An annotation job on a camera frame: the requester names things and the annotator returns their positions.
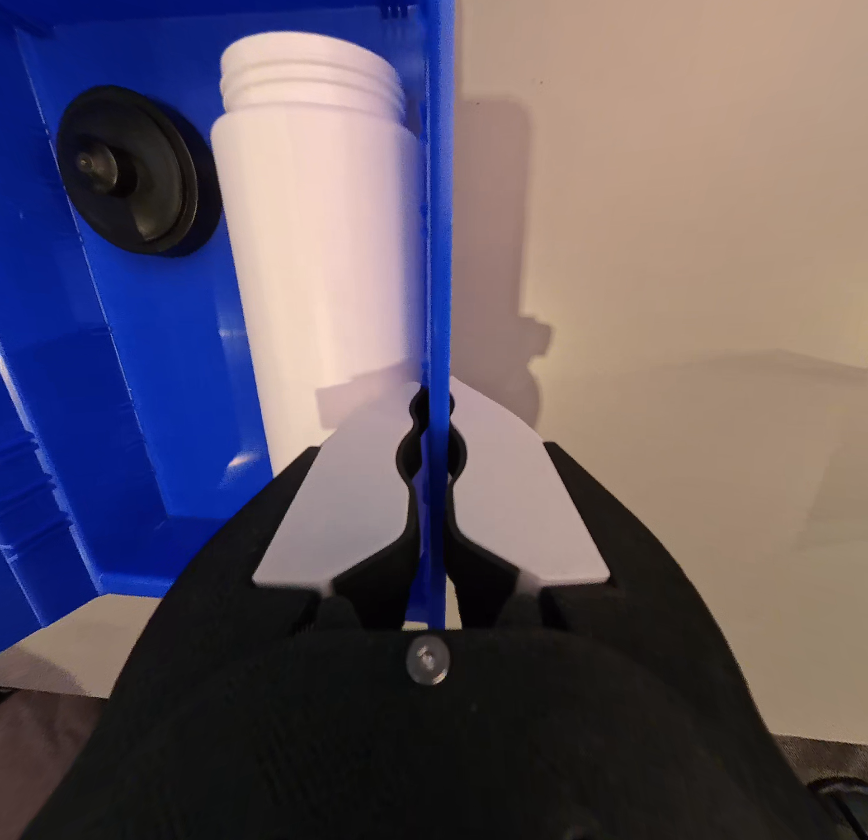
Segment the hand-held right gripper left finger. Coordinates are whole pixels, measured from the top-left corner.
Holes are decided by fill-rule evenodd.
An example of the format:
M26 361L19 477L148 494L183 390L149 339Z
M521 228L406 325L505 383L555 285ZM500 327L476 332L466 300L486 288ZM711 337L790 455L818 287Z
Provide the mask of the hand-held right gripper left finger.
M418 466L399 450L416 427L419 382L392 386L355 409L320 447L253 576L258 586L330 593L340 575L371 560L418 512Z

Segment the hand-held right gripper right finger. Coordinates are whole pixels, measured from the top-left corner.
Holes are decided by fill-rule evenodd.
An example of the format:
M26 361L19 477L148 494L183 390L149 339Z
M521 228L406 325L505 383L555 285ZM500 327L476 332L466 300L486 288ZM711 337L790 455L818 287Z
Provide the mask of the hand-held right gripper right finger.
M456 378L451 427L462 465L451 485L460 538L512 566L520 587L597 585L610 571L548 455L525 421Z

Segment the blue plastic bin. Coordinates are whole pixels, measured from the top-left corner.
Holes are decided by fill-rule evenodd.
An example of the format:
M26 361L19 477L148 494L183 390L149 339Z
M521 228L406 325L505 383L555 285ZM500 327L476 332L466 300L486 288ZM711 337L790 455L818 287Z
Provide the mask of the blue plastic bin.
M383 56L420 140L420 367L450 362L456 0L1 0L2 650L99 595L161 597L270 481L225 207L208 168L230 43L283 29ZM126 250L76 209L59 126L119 86L204 168L177 246Z

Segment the white plastic bottle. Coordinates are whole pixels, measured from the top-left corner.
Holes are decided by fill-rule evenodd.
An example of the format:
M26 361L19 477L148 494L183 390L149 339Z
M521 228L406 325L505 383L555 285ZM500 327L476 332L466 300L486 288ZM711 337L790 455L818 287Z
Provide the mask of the white plastic bottle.
M422 380L424 154L398 72L359 45L259 33L221 71L212 152L276 476Z

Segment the black bottle lid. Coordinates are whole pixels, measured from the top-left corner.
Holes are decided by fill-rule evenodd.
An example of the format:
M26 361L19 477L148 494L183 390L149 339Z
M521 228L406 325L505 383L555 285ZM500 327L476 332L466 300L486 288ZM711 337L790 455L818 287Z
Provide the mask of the black bottle lid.
M93 86L63 111L55 150L71 204L120 250L185 257L219 224L222 196L211 148L159 99L123 86Z

